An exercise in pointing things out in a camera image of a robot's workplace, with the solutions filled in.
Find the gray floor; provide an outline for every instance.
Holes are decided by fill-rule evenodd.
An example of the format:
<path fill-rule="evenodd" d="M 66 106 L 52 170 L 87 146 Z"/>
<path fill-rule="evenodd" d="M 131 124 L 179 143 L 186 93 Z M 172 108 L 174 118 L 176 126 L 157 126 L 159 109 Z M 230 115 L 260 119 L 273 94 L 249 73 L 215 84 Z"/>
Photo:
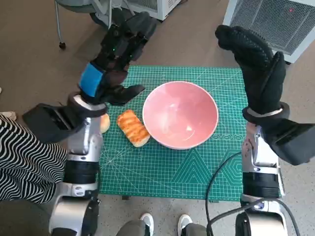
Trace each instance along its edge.
<path fill-rule="evenodd" d="M 214 36 L 223 21 L 227 0 L 190 0 L 177 7 L 159 25 L 136 64 L 236 66 L 229 52 L 220 50 Z M 104 31 L 87 15 L 61 10 L 67 50 L 60 52 L 56 35 L 54 1 L 4 1 L 0 9 L 0 110 L 22 114 L 39 102 L 64 102 L 76 89 L 80 73 L 99 49 Z M 287 71 L 283 101 L 291 105 L 291 118 L 315 122 L 315 44 Z M 287 196 L 300 231 L 315 235 L 315 160 L 292 167 L 283 164 Z M 178 199 L 101 196 L 98 235 L 114 236 L 119 227 L 144 212 L 155 220 L 156 236 L 175 236 L 182 213 L 206 224 L 204 202 Z M 212 216 L 238 203 L 210 206 Z M 38 208 L 24 201 L 0 203 L 0 236 L 46 235 L 50 207 Z M 216 235 L 234 234 L 234 216 L 215 225 Z"/>

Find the bread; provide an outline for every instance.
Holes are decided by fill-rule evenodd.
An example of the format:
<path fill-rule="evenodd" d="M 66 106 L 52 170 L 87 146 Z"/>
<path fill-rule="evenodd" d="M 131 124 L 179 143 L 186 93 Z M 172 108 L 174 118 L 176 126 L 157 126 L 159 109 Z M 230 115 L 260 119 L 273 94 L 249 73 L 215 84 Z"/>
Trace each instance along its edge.
<path fill-rule="evenodd" d="M 118 116 L 117 125 L 136 148 L 146 144 L 150 138 L 150 134 L 132 110 Z"/>
<path fill-rule="evenodd" d="M 110 120 L 109 120 L 109 115 L 104 114 L 100 117 L 100 132 L 103 134 L 105 133 L 110 126 Z"/>

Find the black glove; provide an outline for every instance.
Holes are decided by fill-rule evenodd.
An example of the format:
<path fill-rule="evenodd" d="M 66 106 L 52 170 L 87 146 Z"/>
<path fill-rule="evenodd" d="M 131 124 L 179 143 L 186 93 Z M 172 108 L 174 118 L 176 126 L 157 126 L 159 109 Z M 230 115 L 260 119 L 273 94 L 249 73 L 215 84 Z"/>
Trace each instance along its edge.
<path fill-rule="evenodd" d="M 233 52 L 242 69 L 249 107 L 259 114 L 280 109 L 285 78 L 283 53 L 273 55 L 259 35 L 242 27 L 218 26 L 216 37 L 221 48 Z"/>

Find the white sneaker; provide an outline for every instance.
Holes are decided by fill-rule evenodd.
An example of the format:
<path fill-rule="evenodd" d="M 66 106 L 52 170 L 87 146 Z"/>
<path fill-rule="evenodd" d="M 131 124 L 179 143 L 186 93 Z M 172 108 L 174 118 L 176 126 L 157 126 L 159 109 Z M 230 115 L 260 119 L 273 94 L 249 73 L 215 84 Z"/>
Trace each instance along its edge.
<path fill-rule="evenodd" d="M 150 228 L 150 236 L 153 236 L 154 222 L 153 217 L 149 213 L 145 213 L 140 217 L 140 220 L 143 220 L 147 226 Z"/>
<path fill-rule="evenodd" d="M 192 223 L 192 219 L 189 215 L 181 215 L 178 220 L 177 232 L 178 236 L 182 235 L 182 229 L 185 228 L 188 224 Z"/>
<path fill-rule="evenodd" d="M 16 121 L 16 113 L 15 112 L 0 112 L 1 115 L 10 118 L 11 120 Z"/>

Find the cutting mat grid lines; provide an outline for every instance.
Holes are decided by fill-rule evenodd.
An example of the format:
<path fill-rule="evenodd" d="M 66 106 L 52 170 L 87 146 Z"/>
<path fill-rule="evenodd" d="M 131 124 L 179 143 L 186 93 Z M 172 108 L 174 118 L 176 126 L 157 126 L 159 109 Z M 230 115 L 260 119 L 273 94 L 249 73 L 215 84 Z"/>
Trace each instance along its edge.
<path fill-rule="evenodd" d="M 219 124 L 212 137 L 190 150 L 171 150 L 154 139 L 134 148 L 116 125 L 117 116 L 134 110 L 142 120 L 146 97 L 169 81 L 188 81 L 207 90 L 217 103 Z M 111 125 L 101 152 L 101 193 L 130 196 L 204 199 L 211 176 L 245 136 L 242 109 L 247 106 L 242 72 L 238 68 L 131 66 L 124 86 L 146 87 L 124 107 L 110 107 Z M 212 200 L 238 201 L 242 192 L 241 157 L 218 175 Z"/>

